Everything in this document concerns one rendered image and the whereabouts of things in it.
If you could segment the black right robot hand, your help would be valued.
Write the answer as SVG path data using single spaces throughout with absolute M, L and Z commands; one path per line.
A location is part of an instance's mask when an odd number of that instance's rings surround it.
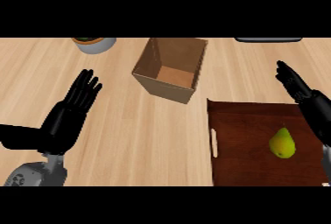
M 331 146 L 331 99 L 317 89 L 312 89 L 296 70 L 281 61 L 277 61 L 277 76 L 284 89 L 301 108 L 306 123 L 321 140 Z

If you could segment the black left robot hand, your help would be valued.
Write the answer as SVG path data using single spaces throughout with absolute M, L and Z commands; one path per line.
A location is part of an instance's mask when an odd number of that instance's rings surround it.
M 9 150 L 35 150 L 51 155 L 64 155 L 79 140 L 101 89 L 103 84 L 94 76 L 94 70 L 83 69 L 40 128 L 0 123 L 0 144 Z

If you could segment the green yellow pear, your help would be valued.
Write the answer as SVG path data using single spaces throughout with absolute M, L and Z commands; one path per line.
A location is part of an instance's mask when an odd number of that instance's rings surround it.
M 296 154 L 296 141 L 287 128 L 281 128 L 270 140 L 271 152 L 280 158 L 290 158 Z

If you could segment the dark brown wooden tray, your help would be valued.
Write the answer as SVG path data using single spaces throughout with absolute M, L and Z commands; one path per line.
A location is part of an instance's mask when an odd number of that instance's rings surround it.
M 321 186 L 320 142 L 295 104 L 207 101 L 212 139 L 212 179 L 216 186 Z M 289 129 L 296 152 L 280 158 L 270 140 Z

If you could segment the open cardboard box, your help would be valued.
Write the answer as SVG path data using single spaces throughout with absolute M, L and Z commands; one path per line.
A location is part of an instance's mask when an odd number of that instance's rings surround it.
M 150 38 L 132 70 L 151 95 L 187 104 L 197 89 L 209 41 Z

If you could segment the dark grey flat object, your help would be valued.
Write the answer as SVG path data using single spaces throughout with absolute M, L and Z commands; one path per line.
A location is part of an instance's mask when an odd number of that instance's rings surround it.
M 236 38 L 244 43 L 292 43 L 302 41 L 304 38 Z

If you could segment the grey plant pot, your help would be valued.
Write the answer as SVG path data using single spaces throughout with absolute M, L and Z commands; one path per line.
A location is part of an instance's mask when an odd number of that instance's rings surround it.
M 73 38 L 79 50 L 86 54 L 104 53 L 116 44 L 116 38 L 92 38 L 91 40 L 82 40 Z

